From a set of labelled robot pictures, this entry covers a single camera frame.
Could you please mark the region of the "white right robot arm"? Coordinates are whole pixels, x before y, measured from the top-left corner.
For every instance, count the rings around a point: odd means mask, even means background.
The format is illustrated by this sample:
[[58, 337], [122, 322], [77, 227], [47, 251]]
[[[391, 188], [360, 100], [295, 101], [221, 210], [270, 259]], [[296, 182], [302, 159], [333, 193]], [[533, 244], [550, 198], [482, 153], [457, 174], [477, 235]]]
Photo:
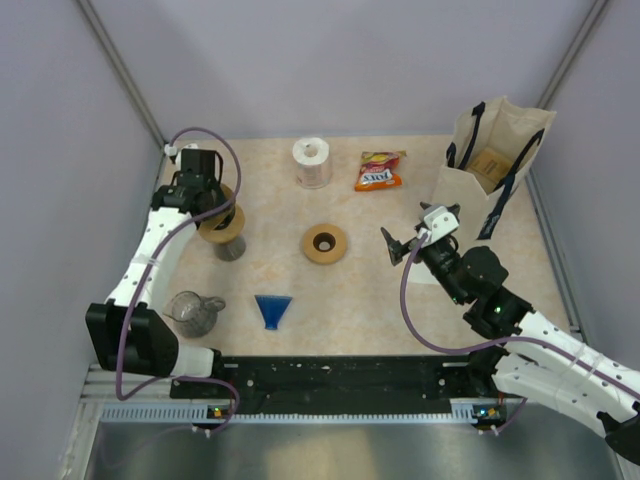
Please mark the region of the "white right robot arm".
[[415, 236], [401, 242], [382, 233], [390, 261], [404, 266], [400, 287], [411, 267], [424, 264], [457, 305], [468, 306], [464, 320], [483, 342], [457, 349], [438, 346], [412, 323], [407, 304], [403, 320], [428, 349], [445, 355], [481, 351], [497, 354], [467, 370], [469, 388], [487, 396], [496, 389], [531, 399], [572, 418], [603, 438], [620, 457], [639, 462], [639, 373], [608, 358], [560, 330], [531, 303], [508, 290], [507, 270], [487, 246], [459, 253], [457, 204], [424, 204]]

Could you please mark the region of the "brown paper coffee filter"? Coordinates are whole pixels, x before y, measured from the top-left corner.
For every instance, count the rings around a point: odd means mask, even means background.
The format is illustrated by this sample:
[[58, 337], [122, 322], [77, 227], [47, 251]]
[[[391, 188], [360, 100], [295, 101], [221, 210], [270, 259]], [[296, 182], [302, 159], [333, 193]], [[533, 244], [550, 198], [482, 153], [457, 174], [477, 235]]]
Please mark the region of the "brown paper coffee filter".
[[235, 191], [225, 183], [222, 183], [220, 185], [220, 189], [224, 196], [223, 205], [225, 206], [226, 209], [233, 209], [236, 205]]

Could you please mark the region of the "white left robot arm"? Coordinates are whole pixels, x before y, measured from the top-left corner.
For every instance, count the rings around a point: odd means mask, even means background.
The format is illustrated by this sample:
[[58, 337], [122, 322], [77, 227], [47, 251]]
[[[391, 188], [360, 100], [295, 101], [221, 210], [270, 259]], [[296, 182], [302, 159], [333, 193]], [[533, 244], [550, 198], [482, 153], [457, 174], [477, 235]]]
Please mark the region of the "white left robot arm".
[[180, 342], [161, 318], [171, 276], [195, 218], [229, 201], [222, 184], [223, 159], [215, 150], [189, 144], [177, 153], [176, 171], [154, 193], [142, 239], [117, 286], [103, 303], [89, 306], [85, 322], [102, 369], [151, 377], [191, 376], [205, 396], [226, 387], [215, 352]]

